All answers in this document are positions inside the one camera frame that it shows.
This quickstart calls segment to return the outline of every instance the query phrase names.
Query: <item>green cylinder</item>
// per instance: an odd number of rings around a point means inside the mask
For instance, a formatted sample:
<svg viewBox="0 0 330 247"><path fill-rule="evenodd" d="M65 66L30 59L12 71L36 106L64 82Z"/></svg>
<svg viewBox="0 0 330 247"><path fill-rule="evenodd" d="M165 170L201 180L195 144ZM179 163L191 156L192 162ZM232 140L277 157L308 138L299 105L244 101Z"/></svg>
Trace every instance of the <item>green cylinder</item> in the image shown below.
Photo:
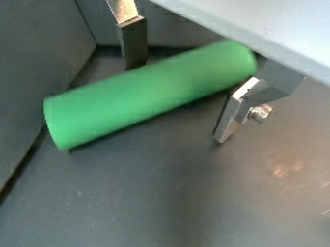
<svg viewBox="0 0 330 247"><path fill-rule="evenodd" d="M255 70L251 51L220 41L48 97L44 112L56 146L68 150L86 143L235 86Z"/></svg>

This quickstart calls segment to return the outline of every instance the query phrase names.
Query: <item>metal bracket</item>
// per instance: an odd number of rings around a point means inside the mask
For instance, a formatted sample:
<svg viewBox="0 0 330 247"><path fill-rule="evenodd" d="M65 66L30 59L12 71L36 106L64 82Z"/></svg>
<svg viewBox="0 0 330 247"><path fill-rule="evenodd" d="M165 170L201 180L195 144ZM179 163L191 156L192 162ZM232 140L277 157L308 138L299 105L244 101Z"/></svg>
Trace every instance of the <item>metal bracket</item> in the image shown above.
<svg viewBox="0 0 330 247"><path fill-rule="evenodd" d="M248 77L228 94L212 132L217 142L223 143L248 119L264 123L272 112L267 103L289 96L304 78L296 71L267 60L257 78Z"/></svg>
<svg viewBox="0 0 330 247"><path fill-rule="evenodd" d="M105 0L117 20L116 30L125 70L145 65L148 58L147 19L137 15L133 0Z"/></svg>

